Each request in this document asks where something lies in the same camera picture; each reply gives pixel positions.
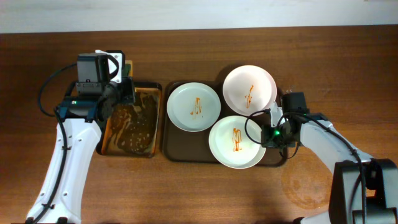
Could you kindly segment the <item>green yellow sponge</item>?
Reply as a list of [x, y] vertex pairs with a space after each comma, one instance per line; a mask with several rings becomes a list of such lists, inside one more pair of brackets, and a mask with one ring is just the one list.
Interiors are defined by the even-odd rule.
[[132, 60], [126, 60], [123, 70], [124, 77], [132, 77], [133, 76], [133, 63]]

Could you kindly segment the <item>white plate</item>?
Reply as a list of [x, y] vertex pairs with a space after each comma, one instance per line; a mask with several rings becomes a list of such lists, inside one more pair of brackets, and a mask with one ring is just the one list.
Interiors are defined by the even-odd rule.
[[260, 162], [261, 128], [244, 116], [227, 116], [217, 121], [209, 134], [209, 147], [218, 162], [233, 169], [247, 169]]

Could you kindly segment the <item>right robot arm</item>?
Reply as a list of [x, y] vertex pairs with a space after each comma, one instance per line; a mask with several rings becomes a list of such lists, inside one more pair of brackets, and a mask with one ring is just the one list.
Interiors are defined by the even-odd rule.
[[271, 119], [262, 127], [261, 145], [284, 151], [310, 149], [331, 171], [328, 210], [295, 223], [397, 224], [397, 165], [376, 159], [344, 138], [321, 113], [311, 113], [302, 92], [282, 96], [264, 109]]

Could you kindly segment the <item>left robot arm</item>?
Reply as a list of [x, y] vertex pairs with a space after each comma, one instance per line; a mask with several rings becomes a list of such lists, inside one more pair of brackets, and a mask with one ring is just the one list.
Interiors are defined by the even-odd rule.
[[80, 54], [77, 80], [51, 114], [57, 120], [52, 159], [26, 223], [81, 223], [90, 161], [115, 107], [135, 102], [135, 86], [122, 50]]

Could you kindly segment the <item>pink plate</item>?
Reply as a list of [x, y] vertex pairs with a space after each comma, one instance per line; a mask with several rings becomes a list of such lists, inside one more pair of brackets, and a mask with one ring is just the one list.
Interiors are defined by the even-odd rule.
[[270, 73], [263, 68], [243, 65], [226, 76], [223, 96], [233, 111], [249, 116], [271, 107], [277, 97], [277, 86]]

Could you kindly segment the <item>pale green plate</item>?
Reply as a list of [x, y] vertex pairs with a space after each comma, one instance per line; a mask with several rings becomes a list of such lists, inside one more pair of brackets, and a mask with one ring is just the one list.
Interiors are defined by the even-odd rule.
[[211, 127], [221, 113], [221, 101], [210, 86], [189, 82], [174, 89], [167, 100], [167, 115], [184, 131], [199, 132]]

